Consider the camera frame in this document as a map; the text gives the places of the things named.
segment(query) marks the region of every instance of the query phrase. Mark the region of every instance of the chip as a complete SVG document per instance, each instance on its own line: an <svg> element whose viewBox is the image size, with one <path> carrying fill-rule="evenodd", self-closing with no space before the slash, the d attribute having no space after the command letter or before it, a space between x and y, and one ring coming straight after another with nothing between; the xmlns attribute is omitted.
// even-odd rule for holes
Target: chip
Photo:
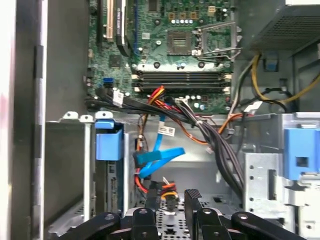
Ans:
<svg viewBox="0 0 320 240"><path fill-rule="evenodd" d="M121 56L120 55L110 55L109 67L110 68L120 68L121 67Z"/></svg>
<svg viewBox="0 0 320 240"><path fill-rule="evenodd" d="M167 55L191 55L191 36L190 31L168 31Z"/></svg>

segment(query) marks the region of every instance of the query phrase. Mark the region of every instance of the yellow wire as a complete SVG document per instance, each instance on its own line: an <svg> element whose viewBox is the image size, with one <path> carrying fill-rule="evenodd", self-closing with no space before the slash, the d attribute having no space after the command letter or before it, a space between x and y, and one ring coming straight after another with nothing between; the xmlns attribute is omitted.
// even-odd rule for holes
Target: yellow wire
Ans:
<svg viewBox="0 0 320 240"><path fill-rule="evenodd" d="M259 87L258 87L257 68L258 68L259 58L260 58L260 55L256 55L254 57L254 60L253 60L252 71L251 71L252 84L253 84L254 90L256 91L256 93L259 95L259 97L262 100L271 100L270 98L267 98L267 97L263 96L262 93L259 90ZM318 84L319 82L320 82L320 74L316 77L316 79L309 86L307 86L306 88L302 89L296 95L294 95L292 97L289 97L287 99L281 100L281 102L282 103L289 103L289 102L292 102L292 101L300 98L302 95L306 94L312 88L314 88L315 85Z"/></svg>
<svg viewBox="0 0 320 240"><path fill-rule="evenodd" d="M161 195L161 199L166 199L166 196L172 196L174 195L176 198L178 198L178 194L174 191L170 191L170 192L166 192L164 194Z"/></svg>

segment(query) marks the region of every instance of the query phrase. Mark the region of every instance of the barcode label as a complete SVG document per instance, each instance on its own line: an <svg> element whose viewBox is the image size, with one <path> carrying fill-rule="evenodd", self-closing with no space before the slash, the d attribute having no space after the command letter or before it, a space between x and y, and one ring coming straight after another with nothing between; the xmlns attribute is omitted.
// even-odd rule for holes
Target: barcode label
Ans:
<svg viewBox="0 0 320 240"><path fill-rule="evenodd" d="M150 33L149 32L143 32L141 38L143 40L149 40L150 39Z"/></svg>
<svg viewBox="0 0 320 240"><path fill-rule="evenodd" d="M176 129L174 127L169 126L159 126L158 133L162 135L167 135L170 137L175 136Z"/></svg>
<svg viewBox="0 0 320 240"><path fill-rule="evenodd" d="M124 102L124 94L122 92L119 92L119 91L113 91L112 103L114 105L122 107L123 102Z"/></svg>

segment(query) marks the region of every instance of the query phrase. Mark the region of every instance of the blue plastic clip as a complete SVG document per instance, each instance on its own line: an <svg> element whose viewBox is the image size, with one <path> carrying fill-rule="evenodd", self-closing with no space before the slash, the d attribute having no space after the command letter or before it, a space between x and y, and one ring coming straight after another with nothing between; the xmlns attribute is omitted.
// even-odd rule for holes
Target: blue plastic clip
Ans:
<svg viewBox="0 0 320 240"><path fill-rule="evenodd" d="M320 129L284 130L284 177L299 180L301 173L320 171Z"/></svg>
<svg viewBox="0 0 320 240"><path fill-rule="evenodd" d="M143 179L151 175L172 159L185 153L186 152L183 147L175 147L167 150L156 150L137 155L137 161L139 164L151 163L149 167L145 166L140 170L139 177Z"/></svg>
<svg viewBox="0 0 320 240"><path fill-rule="evenodd" d="M123 128L112 119L99 120L96 130L114 130L112 133L97 133L95 136L95 158L99 161L119 161L123 158Z"/></svg>

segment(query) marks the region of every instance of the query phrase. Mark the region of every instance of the blue sata port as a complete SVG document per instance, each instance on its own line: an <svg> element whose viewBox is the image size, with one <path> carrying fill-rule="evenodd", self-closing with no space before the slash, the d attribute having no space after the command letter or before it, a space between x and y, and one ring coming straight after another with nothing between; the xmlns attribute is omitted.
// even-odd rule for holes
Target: blue sata port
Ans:
<svg viewBox="0 0 320 240"><path fill-rule="evenodd" d="M114 79L112 77L104 77L102 78L103 86L106 88L112 87L114 84Z"/></svg>

